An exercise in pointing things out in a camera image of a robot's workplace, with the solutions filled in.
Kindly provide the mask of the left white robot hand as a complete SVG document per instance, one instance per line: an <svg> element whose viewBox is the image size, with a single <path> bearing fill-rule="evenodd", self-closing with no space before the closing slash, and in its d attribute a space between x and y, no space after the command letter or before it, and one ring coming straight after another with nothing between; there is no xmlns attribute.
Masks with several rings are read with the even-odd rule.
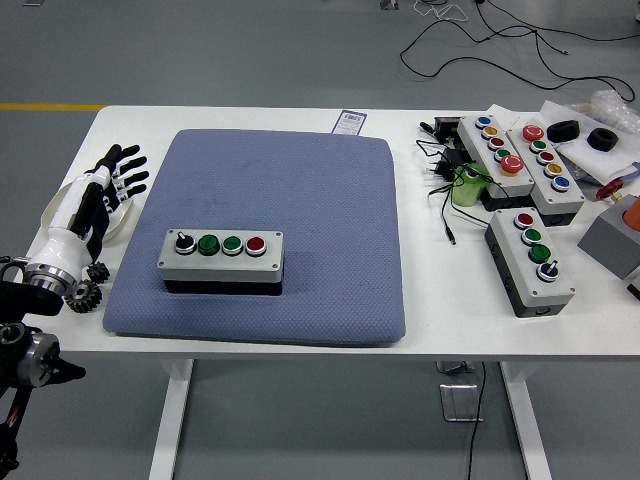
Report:
<svg viewBox="0 0 640 480"><path fill-rule="evenodd" d="M112 145L96 165L71 183L47 229L48 239L25 268L30 282L57 280L69 287L97 260L110 216L146 190L149 172L140 147Z"/></svg>

